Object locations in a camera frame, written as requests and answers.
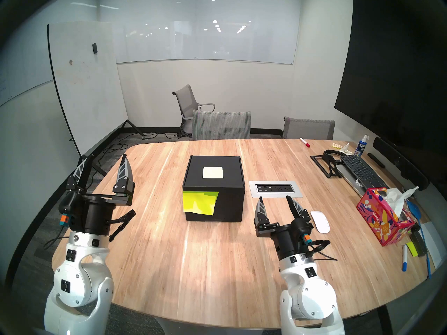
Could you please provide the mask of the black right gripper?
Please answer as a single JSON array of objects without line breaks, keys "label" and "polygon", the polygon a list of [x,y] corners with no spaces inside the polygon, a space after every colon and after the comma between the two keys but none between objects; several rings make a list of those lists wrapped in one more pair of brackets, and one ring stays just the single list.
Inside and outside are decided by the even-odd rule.
[{"label": "black right gripper", "polygon": [[291,223],[293,226],[280,226],[278,222],[270,223],[262,197],[259,197],[255,209],[256,236],[271,237],[279,261],[292,255],[307,253],[307,245],[299,230],[313,229],[307,210],[289,195],[286,196],[286,200],[294,217]]}]

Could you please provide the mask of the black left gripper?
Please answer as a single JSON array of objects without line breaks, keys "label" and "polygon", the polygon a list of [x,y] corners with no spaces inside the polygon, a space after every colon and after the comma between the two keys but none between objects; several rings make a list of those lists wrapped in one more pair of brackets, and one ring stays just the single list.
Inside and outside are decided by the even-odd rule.
[{"label": "black left gripper", "polygon": [[[75,171],[69,175],[67,191],[86,191],[87,181],[92,169],[94,155],[82,156]],[[72,231],[92,235],[109,235],[110,225],[121,223],[112,235],[118,235],[134,217],[130,210],[113,220],[113,211],[117,206],[131,206],[135,182],[127,155],[123,154],[116,183],[115,195],[72,193]]]}]

